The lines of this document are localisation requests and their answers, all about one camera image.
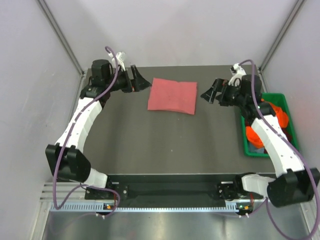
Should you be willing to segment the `pink t shirt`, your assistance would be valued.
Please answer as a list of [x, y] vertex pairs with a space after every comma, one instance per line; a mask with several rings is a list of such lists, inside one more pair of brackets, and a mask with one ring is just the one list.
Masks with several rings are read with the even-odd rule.
[[169, 111], [194, 115], [197, 88], [196, 82], [154, 78], [147, 109], [149, 111]]

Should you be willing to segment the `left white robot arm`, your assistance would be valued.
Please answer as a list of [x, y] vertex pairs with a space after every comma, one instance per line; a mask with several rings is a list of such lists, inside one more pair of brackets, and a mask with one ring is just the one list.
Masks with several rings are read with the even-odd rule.
[[102, 198], [109, 198], [114, 191], [108, 176], [92, 168], [84, 156], [84, 145], [91, 127], [103, 110], [111, 92], [134, 93], [151, 87], [135, 65], [130, 67], [133, 78], [126, 69], [118, 66], [114, 72], [106, 59], [94, 60], [88, 84], [81, 90], [76, 110], [61, 137], [49, 144], [45, 155], [55, 180], [79, 182], [96, 187]]

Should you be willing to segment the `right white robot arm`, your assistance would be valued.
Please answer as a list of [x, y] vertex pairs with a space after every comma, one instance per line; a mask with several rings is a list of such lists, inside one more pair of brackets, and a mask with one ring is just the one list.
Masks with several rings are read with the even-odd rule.
[[220, 106], [238, 107], [272, 161], [274, 178], [257, 173], [236, 177], [233, 192], [237, 197], [256, 193], [268, 198], [277, 208], [320, 199], [319, 170], [307, 169], [302, 156], [289, 143], [274, 109], [262, 96], [262, 83], [257, 75], [237, 76], [234, 83], [217, 78], [201, 98], [210, 104], [217, 100]]

